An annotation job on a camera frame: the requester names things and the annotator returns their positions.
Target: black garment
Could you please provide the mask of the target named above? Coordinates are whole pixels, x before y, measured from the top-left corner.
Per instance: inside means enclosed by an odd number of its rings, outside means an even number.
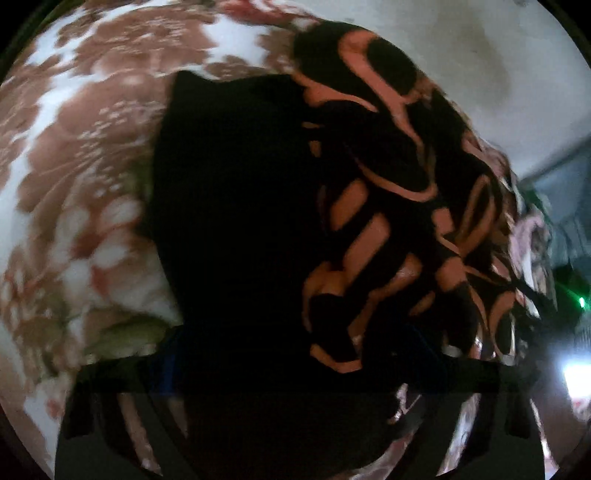
[[[300,98],[287,76],[177,76],[155,149],[151,219],[186,326],[181,343],[191,342],[180,361],[192,372],[223,369],[238,381],[308,357],[301,285],[323,244]]]

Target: mottled fabric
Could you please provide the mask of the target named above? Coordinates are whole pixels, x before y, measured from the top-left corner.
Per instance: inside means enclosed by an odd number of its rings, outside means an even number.
[[[506,204],[462,116],[402,51],[359,27],[323,22],[296,37],[294,58],[329,244],[303,287],[311,354],[341,372],[396,370],[405,324],[475,358],[510,353],[498,335],[515,301],[498,272]]]

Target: white wall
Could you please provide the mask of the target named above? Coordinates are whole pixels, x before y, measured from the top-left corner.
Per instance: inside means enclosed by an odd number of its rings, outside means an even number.
[[[403,49],[520,177],[591,132],[591,69],[535,0],[297,0]]]

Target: bright light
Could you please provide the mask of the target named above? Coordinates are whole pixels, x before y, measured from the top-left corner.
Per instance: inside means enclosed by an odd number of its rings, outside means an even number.
[[[567,366],[564,369],[564,379],[570,398],[591,397],[591,364]]]

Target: orange and black pattern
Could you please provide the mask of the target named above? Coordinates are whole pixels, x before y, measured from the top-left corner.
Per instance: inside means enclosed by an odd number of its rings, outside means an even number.
[[[515,302],[502,186],[462,116],[368,30],[322,23],[296,38],[294,58],[327,236],[303,286],[311,355],[356,371],[410,323],[433,344],[501,358]]]

